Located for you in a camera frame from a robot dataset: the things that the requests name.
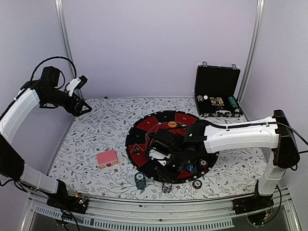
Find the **blue small blind button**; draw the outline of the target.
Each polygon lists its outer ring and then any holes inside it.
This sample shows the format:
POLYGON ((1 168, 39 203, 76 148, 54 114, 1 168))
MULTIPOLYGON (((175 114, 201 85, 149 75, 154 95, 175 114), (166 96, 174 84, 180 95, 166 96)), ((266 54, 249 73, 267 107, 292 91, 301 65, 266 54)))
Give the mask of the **blue small blind button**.
POLYGON ((186 166, 186 170, 187 170, 189 173, 191 173, 191 174, 195 174, 195 173, 197 172, 197 167, 196 167, 196 165, 189 163, 189 164, 186 166))

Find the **brown 100 poker chip stack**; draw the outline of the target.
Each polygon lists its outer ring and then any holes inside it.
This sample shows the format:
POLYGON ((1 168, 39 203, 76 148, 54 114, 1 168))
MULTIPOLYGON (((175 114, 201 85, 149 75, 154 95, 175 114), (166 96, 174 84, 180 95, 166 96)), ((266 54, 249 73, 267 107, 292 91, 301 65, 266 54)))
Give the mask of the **brown 100 poker chip stack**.
POLYGON ((200 180, 194 180, 192 186, 198 190, 202 187, 202 182, 200 180))

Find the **brown chip stack seat three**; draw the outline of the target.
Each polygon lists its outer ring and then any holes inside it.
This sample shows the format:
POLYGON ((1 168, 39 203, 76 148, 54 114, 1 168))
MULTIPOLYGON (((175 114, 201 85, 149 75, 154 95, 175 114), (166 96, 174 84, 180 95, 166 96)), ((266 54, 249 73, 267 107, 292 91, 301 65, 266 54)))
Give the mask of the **brown chip stack seat three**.
POLYGON ((207 169, 208 168, 208 163, 206 160, 204 159, 201 159, 200 162, 199 162, 199 166, 201 169, 207 169))

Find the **orange big blind button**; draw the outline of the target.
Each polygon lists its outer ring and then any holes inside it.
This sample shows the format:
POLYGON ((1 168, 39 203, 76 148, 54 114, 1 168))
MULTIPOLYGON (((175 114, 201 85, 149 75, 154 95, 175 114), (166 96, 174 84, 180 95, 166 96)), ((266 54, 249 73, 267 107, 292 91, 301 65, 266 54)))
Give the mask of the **orange big blind button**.
POLYGON ((168 122, 168 126, 169 126, 170 128, 176 128, 176 127, 177 127, 177 122, 175 122, 175 121, 169 121, 169 122, 168 122))

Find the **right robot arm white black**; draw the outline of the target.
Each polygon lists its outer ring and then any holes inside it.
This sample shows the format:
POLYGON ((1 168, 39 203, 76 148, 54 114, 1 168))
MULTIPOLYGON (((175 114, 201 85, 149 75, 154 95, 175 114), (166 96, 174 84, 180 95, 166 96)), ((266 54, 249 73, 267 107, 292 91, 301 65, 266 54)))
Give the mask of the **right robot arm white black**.
POLYGON ((201 154, 245 148, 269 148, 272 156, 262 177, 255 184, 254 195, 233 201, 236 208, 272 206, 273 192, 288 168, 296 166, 300 154, 294 138, 297 132, 290 127, 282 110, 264 119, 235 123, 214 124, 198 119, 193 124, 182 125, 186 134, 172 133, 173 128, 161 129, 154 134, 146 152, 152 160, 164 162, 167 176, 163 182, 173 183, 180 172, 201 154))

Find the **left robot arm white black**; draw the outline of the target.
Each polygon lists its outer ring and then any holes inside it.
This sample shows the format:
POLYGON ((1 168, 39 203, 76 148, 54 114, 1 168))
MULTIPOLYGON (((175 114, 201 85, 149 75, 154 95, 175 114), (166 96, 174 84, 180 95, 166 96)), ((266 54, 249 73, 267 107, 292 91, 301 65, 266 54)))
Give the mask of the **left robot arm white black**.
POLYGON ((73 116, 81 116, 92 110, 74 93, 76 89, 85 85, 87 78, 75 77, 61 91, 57 87, 60 73, 61 71, 53 66, 43 68, 41 78, 26 82, 1 115, 0 173, 32 190, 47 194, 61 209, 67 209, 72 202, 65 183, 27 165, 12 146, 14 138, 18 141, 24 138, 21 145, 29 150, 31 145, 35 145, 35 139, 43 133, 43 129, 37 128, 34 122, 30 122, 29 114, 35 108, 46 109, 49 104, 51 109, 63 107, 73 116))

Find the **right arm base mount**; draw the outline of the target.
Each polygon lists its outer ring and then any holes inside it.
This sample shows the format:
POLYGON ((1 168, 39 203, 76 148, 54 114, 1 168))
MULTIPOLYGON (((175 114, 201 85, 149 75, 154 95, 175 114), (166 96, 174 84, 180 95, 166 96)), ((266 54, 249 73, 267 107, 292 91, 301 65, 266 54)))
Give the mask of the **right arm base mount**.
POLYGON ((249 197, 234 199, 232 205, 236 215, 246 214, 252 225, 260 226, 269 218, 274 202, 272 196, 260 196, 256 193, 249 197))

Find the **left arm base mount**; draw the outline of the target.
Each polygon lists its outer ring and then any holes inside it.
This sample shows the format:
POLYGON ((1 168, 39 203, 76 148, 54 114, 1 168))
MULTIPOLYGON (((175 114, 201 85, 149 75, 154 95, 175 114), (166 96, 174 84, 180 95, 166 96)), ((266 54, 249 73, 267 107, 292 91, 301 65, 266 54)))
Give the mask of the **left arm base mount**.
POLYGON ((67 211, 86 214, 89 198, 81 193, 76 195, 69 194, 51 194, 44 193, 48 196, 47 205, 59 209, 66 209, 67 211))

